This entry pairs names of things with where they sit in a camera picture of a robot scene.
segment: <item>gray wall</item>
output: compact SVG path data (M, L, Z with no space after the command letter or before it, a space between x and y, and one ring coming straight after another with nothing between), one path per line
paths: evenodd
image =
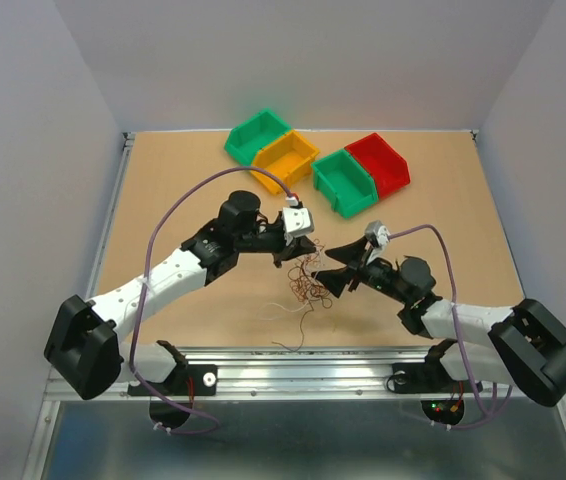
M566 323L566 0L557 0L479 134L527 295Z
M85 291L119 139L54 4L0 1L0 479L22 474L45 340Z
M125 130L478 128L551 0L55 0Z

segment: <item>black bracket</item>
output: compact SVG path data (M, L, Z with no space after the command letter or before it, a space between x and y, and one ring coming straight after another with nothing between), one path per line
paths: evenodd
M104 321L78 295L61 304L43 355L83 400L107 390L123 362L114 322Z
M203 376L206 373L212 373L218 381L218 367L213 364L187 364L177 365L170 375L162 383L149 382L160 393L166 396L188 396L188 387L186 380L192 379L194 384L194 396L199 397L213 397L216 395L216 383L210 387L203 383ZM131 397L149 397L148 392L143 385L127 387L127 394Z
M566 328L541 303L523 300L488 336L529 398L553 407L566 394Z
M423 362L393 363L393 373L385 383L386 388L399 394L452 393L459 382L450 378L440 360L455 343L455 340L443 340L431 347ZM390 381L394 383L393 388L390 388ZM470 391L469 381L461 383L464 390ZM483 390L480 382L476 386L479 391Z

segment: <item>yellow storage bin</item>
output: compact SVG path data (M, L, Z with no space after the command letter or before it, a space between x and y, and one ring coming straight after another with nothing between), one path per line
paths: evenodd
M316 160L318 154L318 148L299 132L291 130L262 148L254 157L252 165L273 173L291 188L294 183L312 173L311 163ZM281 192L281 187L275 181L260 173L251 173L270 193Z

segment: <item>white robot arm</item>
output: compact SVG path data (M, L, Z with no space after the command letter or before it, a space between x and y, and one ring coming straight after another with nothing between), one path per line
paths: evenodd
M271 253L277 267L313 253L316 247L306 237L314 231L312 216L297 199L287 201L289 206L269 223L259 212L256 195L233 192L218 217L156 265L147 280L141 275L88 301L70 297L61 304L45 358L85 400L114 382L134 381L128 361L130 345L122 342L134 329L143 284L148 284L148 295L142 321L234 268L240 253ZM167 342L137 346L136 369L149 382L166 381L186 363Z
M363 283L404 305L399 318L410 333L445 339L430 349L423 363L392 365L399 380L394 391L449 391L454 383L468 380L469 364L477 381L516 385L535 402L556 405L566 393L563 324L541 303L525 299L511 307L456 304L455 326L453 304L433 293L436 281L424 260L407 257L394 266L380 257L390 238L381 222L373 222L356 242L325 251L345 267L313 276L336 297L346 286L353 291ZM456 342L457 328L467 362Z

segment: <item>wooden tabletop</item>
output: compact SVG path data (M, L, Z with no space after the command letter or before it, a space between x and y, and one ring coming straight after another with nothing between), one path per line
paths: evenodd
M328 155L369 132L302 132ZM111 236L102 266L99 293L142 272L150 233L165 211L194 184L235 162L223 150L227 132L165 132L136 135ZM510 305L522 293L505 236L470 133L383 132L381 136L407 161L412 183L355 217L345 220L306 178L293 188L314 217L311 238L329 247L361 237L365 226L381 220L392 232L431 223L450 250L460 302ZM246 189L262 200L261 211L274 218L284 206L249 173L223 177L193 195L163 227L153 264L169 255L203 224L216 217L230 192ZM427 260L437 279L436 293L449 297L450 283L441 248L430 232L392 241L385 257ZM330 268L337 264L328 259ZM168 340L176 346L290 347L301 340L302 311L287 313L266 304L297 310L302 305L289 287L291 262L277 269L271 255L245 254L238 266L206 288L178 299L141 328L141 341ZM365 286L344 293L331 309L308 314L308 346L405 346L431 341L407 333L396 317L400 305Z

